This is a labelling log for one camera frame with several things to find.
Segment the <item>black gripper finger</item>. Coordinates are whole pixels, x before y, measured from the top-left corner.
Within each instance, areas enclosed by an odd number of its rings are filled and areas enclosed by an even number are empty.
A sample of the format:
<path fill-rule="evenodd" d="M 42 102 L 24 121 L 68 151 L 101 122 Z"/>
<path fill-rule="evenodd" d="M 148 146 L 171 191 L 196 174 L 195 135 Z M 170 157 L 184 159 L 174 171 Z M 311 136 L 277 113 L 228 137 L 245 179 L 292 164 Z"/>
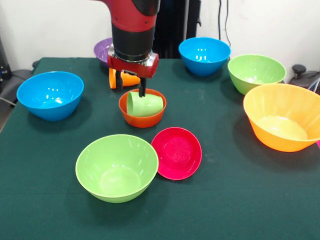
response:
<path fill-rule="evenodd" d="M 116 70 L 115 71 L 115 83 L 116 83 L 116 89 L 117 90 L 123 90 L 123 80 L 121 77 L 121 71 Z"/>
<path fill-rule="evenodd" d="M 140 78 L 140 87 L 139 87 L 139 97 L 143 98 L 146 95 L 146 86 L 147 86 L 147 79 L 144 77 Z"/>

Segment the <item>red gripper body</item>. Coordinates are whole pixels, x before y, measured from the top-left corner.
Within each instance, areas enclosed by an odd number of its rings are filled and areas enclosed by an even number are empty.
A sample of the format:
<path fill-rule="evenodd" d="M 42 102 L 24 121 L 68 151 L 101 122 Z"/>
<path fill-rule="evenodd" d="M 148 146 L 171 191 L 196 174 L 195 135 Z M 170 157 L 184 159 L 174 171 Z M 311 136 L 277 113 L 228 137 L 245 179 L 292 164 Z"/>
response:
<path fill-rule="evenodd" d="M 114 45 L 111 44 L 107 55 L 108 66 L 117 71 L 124 71 L 140 78 L 151 79 L 156 74 L 159 64 L 159 55 L 151 51 L 143 61 L 126 61 L 116 56 Z"/>

